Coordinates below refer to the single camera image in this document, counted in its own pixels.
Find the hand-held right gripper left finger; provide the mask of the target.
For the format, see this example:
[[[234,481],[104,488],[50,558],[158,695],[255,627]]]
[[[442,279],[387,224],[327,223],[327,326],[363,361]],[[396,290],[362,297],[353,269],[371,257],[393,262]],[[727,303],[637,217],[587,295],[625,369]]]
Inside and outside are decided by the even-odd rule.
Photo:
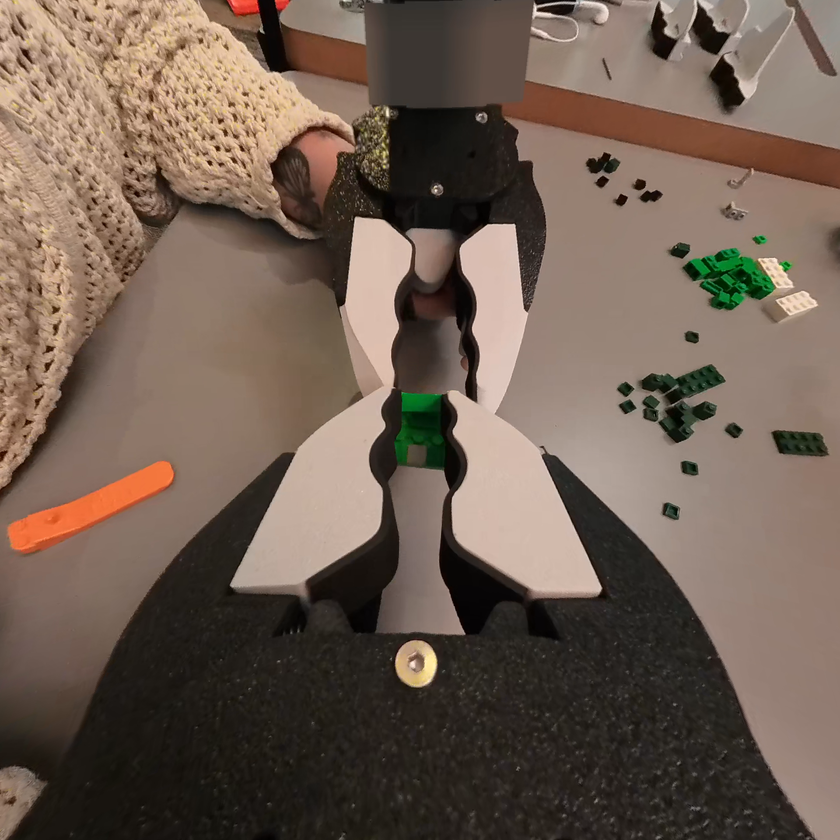
[[[334,601],[355,632],[372,634],[399,560],[389,480],[400,429],[401,393],[382,387],[312,433],[291,457],[232,590],[291,595],[306,611]]]

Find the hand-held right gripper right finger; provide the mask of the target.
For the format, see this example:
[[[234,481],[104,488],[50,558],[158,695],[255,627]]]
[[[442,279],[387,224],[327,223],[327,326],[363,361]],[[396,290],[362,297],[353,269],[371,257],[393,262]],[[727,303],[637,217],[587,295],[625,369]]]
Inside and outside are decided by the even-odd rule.
[[[458,621],[479,634],[495,607],[589,600],[602,583],[541,449],[460,392],[442,397],[446,442],[439,568]]]

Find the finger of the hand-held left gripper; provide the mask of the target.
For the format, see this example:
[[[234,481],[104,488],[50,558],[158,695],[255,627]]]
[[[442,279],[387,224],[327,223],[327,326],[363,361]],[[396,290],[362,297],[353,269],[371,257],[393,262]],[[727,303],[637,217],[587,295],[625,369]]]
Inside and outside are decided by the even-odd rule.
[[[458,270],[469,291],[465,326],[472,349],[470,397],[496,412],[518,360],[528,312],[522,294],[514,224],[488,224],[458,251]]]
[[[363,396],[395,385],[399,300],[413,266],[414,246],[403,233],[380,218],[355,218],[343,330]]]

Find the bright green lego base plate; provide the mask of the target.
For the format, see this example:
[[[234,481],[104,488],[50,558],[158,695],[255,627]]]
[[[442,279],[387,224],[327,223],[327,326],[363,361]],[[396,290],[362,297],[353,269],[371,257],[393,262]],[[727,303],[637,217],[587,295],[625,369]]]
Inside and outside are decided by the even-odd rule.
[[[395,438],[399,466],[445,468],[447,444],[442,421],[441,394],[402,393],[402,425]]]

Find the person's left forearm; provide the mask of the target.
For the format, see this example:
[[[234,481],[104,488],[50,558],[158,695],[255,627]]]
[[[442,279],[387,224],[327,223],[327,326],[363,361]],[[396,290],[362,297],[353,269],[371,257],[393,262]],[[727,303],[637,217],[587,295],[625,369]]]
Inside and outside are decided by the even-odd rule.
[[[102,66],[124,137],[123,189],[148,224],[178,199],[321,237],[351,126],[264,69],[198,2],[113,2]]]

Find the group of black lego pieces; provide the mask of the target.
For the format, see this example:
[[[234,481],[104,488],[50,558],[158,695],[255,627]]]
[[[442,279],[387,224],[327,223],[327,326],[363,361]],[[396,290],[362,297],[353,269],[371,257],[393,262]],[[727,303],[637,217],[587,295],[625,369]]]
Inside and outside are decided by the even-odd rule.
[[[622,163],[610,152],[588,158],[584,163],[585,169],[593,176],[595,187],[602,191],[612,191],[612,203],[617,207],[628,205],[631,200],[640,203],[658,203],[664,193],[654,188],[648,180],[633,177],[622,180]]]

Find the pile of dark green lego pieces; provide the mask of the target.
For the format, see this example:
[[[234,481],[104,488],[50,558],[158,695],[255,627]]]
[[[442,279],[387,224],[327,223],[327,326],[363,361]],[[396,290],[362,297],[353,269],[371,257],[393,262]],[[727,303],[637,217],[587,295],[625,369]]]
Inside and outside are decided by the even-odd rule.
[[[738,471],[743,422],[731,417],[729,366],[710,355],[703,332],[655,341],[640,359],[615,352],[605,387],[610,477],[633,500],[635,518],[696,529],[721,518]]]

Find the pile of bright green lego bricks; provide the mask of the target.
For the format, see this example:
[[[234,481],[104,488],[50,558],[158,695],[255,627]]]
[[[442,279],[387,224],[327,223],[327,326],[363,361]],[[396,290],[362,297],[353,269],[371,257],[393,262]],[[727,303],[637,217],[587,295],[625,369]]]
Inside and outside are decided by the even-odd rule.
[[[770,294],[773,286],[762,273],[756,260],[743,254],[739,248],[724,248],[717,253],[688,259],[682,266],[687,277],[710,297],[710,305],[717,310],[732,311],[746,300],[765,301],[771,298],[784,297]]]

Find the small grey lego parts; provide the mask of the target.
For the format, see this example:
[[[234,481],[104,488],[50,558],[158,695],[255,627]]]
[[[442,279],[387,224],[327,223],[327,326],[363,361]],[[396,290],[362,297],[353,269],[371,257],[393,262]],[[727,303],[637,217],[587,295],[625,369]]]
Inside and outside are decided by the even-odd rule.
[[[750,178],[752,178],[753,174],[754,169],[749,168],[744,173],[740,174],[738,177],[732,177],[728,179],[728,188],[733,191],[738,191],[742,189],[750,180]],[[747,216],[747,214],[748,211],[736,204],[734,200],[731,200],[726,206],[724,206],[721,209],[722,216],[736,221],[744,219]]]

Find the dark green lego plate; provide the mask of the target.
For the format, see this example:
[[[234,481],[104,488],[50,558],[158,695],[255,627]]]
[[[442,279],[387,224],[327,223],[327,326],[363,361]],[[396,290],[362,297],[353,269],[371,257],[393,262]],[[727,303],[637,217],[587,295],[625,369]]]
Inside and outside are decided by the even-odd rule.
[[[773,430],[771,433],[780,455],[826,457],[829,450],[820,433],[793,430]]]

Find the person's left hand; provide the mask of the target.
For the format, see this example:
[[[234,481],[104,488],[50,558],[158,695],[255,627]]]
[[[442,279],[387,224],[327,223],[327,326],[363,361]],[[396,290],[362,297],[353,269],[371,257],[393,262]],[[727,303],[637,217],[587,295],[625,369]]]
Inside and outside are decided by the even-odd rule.
[[[456,316],[456,294],[450,286],[428,293],[415,290],[411,294],[411,304],[417,320],[437,321]]]

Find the black monitor on stand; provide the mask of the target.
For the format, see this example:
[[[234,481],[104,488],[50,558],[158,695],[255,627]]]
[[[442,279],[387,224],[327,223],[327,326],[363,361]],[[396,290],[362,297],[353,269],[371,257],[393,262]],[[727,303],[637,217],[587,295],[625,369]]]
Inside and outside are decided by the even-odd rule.
[[[289,70],[284,40],[280,26],[280,13],[276,1],[257,1],[260,28],[257,33],[262,54],[269,71],[282,73]]]

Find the orange brick separator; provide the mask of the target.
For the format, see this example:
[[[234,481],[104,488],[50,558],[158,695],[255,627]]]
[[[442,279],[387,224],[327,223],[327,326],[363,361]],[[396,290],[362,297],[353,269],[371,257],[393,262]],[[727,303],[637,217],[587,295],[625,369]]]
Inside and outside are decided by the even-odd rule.
[[[158,461],[66,504],[34,512],[7,527],[10,548],[34,553],[57,545],[169,488],[175,478],[167,461]]]

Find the spare white gripper finger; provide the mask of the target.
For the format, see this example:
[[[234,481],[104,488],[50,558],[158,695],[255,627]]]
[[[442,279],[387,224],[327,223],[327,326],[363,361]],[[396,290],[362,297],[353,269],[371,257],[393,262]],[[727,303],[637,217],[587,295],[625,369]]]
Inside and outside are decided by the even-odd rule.
[[[697,45],[713,56],[739,36],[749,14],[750,1],[696,1],[696,14],[691,34]]]
[[[785,7],[765,28],[755,26],[746,31],[736,48],[718,59],[708,78],[724,111],[732,112],[751,99],[763,69],[794,19],[794,9]]]
[[[678,1],[675,5],[665,1],[656,3],[650,25],[650,45],[658,58],[681,60],[690,42],[690,31],[697,10],[697,1]]]

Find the person's left arm, knit sleeve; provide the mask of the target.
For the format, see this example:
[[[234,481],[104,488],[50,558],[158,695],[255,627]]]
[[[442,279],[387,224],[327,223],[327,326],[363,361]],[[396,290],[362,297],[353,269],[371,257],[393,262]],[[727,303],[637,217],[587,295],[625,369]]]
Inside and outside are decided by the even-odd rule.
[[[75,11],[85,4],[2,2],[2,487],[144,256],[118,111]]]

